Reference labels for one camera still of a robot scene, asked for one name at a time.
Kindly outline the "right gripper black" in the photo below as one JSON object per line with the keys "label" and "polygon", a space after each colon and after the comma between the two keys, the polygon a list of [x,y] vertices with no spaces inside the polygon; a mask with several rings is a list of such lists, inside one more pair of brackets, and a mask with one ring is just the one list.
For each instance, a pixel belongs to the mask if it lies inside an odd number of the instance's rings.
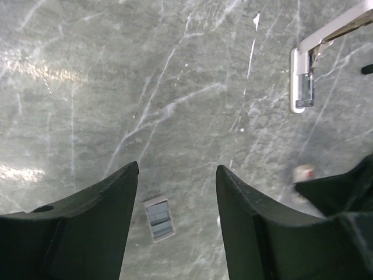
{"label": "right gripper black", "polygon": [[295,190],[324,216],[372,211],[372,155],[347,173],[295,184]]}

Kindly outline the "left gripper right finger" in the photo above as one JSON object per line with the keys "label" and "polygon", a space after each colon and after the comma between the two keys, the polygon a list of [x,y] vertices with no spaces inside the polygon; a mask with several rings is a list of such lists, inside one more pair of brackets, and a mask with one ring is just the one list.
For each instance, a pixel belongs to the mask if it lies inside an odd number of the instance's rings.
{"label": "left gripper right finger", "polygon": [[372,213],[308,215],[223,165],[216,193],[230,279],[372,278]]}

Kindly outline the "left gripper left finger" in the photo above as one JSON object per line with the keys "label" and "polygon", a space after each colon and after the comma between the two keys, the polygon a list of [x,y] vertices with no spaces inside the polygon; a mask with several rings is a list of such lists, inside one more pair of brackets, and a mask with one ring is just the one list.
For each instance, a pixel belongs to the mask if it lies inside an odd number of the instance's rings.
{"label": "left gripper left finger", "polygon": [[26,213],[1,216],[2,279],[118,279],[139,168]]}

